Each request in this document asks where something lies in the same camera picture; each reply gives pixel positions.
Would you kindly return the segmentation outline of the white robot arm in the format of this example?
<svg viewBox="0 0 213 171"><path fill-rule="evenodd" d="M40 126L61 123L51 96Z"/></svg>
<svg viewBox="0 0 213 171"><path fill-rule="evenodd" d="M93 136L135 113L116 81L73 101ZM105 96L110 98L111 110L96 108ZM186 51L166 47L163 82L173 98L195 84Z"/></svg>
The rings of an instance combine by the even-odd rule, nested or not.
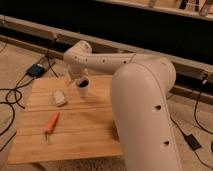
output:
<svg viewBox="0 0 213 171"><path fill-rule="evenodd" d="M141 53L94 53L80 41L63 55L70 77L87 69L112 76L110 97L127 171L183 171L166 95L176 70L164 57Z"/></svg>

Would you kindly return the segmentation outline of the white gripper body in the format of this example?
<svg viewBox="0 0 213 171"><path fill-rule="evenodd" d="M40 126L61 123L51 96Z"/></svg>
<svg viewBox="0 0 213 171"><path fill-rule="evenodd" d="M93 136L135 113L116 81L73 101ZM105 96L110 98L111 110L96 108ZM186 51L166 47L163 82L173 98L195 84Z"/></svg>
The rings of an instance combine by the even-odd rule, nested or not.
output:
<svg viewBox="0 0 213 171"><path fill-rule="evenodd" d="M69 65L68 73L72 80L80 79L87 74L87 70L79 65Z"/></svg>

